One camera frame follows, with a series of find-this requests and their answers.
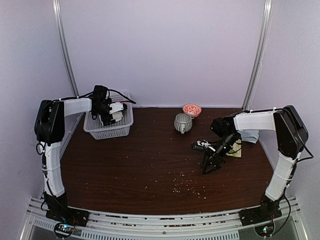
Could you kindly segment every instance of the blue cloth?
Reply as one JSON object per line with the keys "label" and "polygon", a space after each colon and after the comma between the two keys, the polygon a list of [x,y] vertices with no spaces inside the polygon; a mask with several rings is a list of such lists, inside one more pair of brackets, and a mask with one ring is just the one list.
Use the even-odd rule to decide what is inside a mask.
{"label": "blue cloth", "polygon": [[241,140],[255,144],[259,139],[259,130],[238,131],[241,134]]}

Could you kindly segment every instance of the patterned bowl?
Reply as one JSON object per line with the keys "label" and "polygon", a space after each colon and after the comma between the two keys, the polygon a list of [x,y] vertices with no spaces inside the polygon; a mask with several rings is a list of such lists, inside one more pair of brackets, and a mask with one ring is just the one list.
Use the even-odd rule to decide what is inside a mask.
{"label": "patterned bowl", "polygon": [[202,111],[201,107],[196,104],[186,104],[182,108],[185,114],[189,114],[193,119],[198,117]]}

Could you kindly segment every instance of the white plastic basket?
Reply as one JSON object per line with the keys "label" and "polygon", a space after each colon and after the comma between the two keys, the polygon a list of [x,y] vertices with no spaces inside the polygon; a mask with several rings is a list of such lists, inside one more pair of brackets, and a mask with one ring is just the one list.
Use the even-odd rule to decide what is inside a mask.
{"label": "white plastic basket", "polygon": [[[131,98],[129,92],[122,92],[122,94]],[[124,97],[116,92],[110,92],[110,98],[113,102],[126,101]],[[96,140],[127,136],[130,131],[130,126],[134,123],[134,114],[132,111],[132,104],[126,102],[126,105],[127,110],[122,112],[123,118],[108,126],[103,126],[98,117],[93,120],[91,112],[87,112],[85,114],[83,130],[90,133]]]}

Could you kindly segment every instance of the folded cloth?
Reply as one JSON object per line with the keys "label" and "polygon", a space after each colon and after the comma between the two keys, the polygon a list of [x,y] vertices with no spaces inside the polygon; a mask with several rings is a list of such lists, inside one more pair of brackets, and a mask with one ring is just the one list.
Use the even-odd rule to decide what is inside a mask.
{"label": "folded cloth", "polygon": [[259,130],[245,130],[238,131],[241,134],[241,140],[243,142],[249,142],[255,144],[259,139]]}

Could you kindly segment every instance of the cup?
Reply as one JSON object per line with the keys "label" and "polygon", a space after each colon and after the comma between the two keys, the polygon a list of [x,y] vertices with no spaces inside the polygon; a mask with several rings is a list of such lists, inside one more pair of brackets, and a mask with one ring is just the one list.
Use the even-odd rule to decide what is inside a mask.
{"label": "cup", "polygon": [[189,114],[179,113],[175,116],[174,128],[181,134],[184,134],[192,128],[192,118]]}

